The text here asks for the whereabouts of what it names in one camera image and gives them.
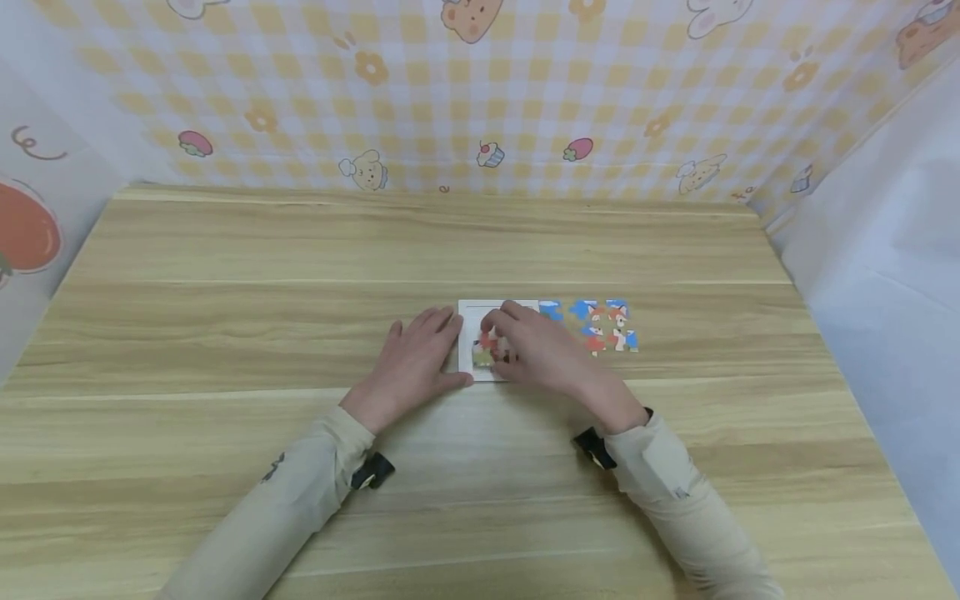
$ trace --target orange fruit print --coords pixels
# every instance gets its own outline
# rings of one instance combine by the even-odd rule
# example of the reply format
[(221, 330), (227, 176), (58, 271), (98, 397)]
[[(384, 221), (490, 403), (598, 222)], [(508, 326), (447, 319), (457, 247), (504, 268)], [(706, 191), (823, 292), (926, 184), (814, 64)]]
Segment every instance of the orange fruit print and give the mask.
[(53, 213), (39, 200), (0, 183), (0, 285), (14, 272), (43, 269), (57, 257), (60, 245)]

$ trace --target hand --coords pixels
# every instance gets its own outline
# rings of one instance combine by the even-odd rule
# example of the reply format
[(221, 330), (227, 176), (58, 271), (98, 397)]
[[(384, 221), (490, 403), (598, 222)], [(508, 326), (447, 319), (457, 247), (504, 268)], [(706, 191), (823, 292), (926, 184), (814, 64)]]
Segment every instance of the hand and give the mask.
[(395, 322), (373, 371), (340, 406), (374, 435), (427, 400), (472, 385), (469, 373), (440, 372), (464, 318), (453, 308), (427, 308), (406, 328)]
[(510, 362), (493, 364), (493, 370), (504, 379), (573, 397), (612, 434), (649, 420), (623, 380), (601, 367), (563, 325), (507, 300), (480, 323), (482, 331), (494, 328), (497, 335), (507, 338), (515, 353)]

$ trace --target white puzzle tray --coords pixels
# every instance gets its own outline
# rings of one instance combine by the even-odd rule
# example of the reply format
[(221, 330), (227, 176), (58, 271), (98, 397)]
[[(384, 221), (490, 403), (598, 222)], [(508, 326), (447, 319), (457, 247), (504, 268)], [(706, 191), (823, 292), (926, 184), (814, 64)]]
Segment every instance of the white puzzle tray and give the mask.
[[(540, 310), (539, 300), (514, 300), (517, 304)], [(459, 300), (457, 312), (464, 317), (464, 328), (457, 343), (457, 370), (473, 375), (474, 381), (502, 381), (493, 371), (473, 366), (473, 343), (480, 340), (480, 322), (487, 313), (499, 308), (503, 300)]]

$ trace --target left hand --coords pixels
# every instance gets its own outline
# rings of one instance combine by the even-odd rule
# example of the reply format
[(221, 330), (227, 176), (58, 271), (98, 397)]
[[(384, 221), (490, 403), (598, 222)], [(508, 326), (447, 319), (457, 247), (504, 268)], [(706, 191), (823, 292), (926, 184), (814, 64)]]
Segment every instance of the left hand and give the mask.
[(340, 406), (374, 435), (427, 400), (473, 384), (466, 372), (440, 369), (464, 318), (453, 307), (427, 308), (407, 328), (395, 322), (373, 371)]

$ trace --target table surface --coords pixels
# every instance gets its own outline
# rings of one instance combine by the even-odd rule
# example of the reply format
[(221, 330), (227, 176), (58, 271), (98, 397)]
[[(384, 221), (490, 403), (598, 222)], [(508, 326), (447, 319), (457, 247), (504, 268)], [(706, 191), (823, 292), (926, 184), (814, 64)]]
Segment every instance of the table surface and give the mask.
[[(4, 597), (150, 598), (391, 320), (463, 298), (627, 299), (640, 353), (598, 360), (789, 597), (955, 597), (746, 209), (160, 187), (109, 204), (0, 396)], [(508, 384), (430, 405), (272, 598), (692, 597), (585, 423)]]

